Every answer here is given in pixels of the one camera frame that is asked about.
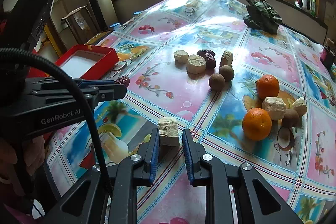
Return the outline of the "person hand red sleeve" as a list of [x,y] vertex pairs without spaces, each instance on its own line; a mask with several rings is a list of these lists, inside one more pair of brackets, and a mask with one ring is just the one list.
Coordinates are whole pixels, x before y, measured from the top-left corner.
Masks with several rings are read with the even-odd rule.
[[[24,149],[23,159],[26,164],[26,170],[33,175],[45,159],[45,139],[39,136],[30,141],[27,148]],[[9,180],[9,167],[16,164],[17,155],[9,144],[1,140],[1,179]]]

